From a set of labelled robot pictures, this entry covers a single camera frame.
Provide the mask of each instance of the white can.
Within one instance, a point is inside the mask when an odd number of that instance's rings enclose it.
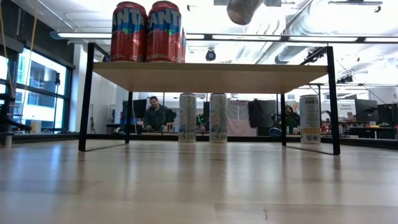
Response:
[[[214,93],[210,96],[210,142],[227,142],[227,98],[225,94]]]
[[[306,144],[321,143],[321,124],[318,95],[300,97],[301,142]]]
[[[180,95],[180,128],[179,142],[195,142],[197,127],[197,98],[193,93]]]

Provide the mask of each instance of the wooden floor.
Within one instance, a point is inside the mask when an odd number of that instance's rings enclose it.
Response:
[[[120,141],[89,141],[89,147]],[[398,223],[398,151],[77,141],[0,149],[0,223]]]

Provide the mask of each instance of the man's dark shirt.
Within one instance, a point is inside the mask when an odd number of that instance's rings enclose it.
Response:
[[[159,105],[159,110],[157,111],[152,107],[148,108],[145,112],[144,126],[150,125],[152,129],[160,131],[162,125],[166,123],[167,110],[166,106],[163,107],[161,105]]]

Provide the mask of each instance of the wooden shelf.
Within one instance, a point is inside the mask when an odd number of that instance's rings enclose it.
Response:
[[[287,93],[326,75],[327,67],[96,62],[94,72],[128,91]]]

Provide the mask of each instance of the fanta logo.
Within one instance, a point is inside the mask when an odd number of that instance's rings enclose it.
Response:
[[[113,15],[112,32],[122,30],[126,34],[132,34],[143,30],[144,26],[144,18],[137,9],[126,8]]]
[[[172,35],[181,32],[181,14],[172,9],[153,12],[148,17],[148,32],[159,29]]]

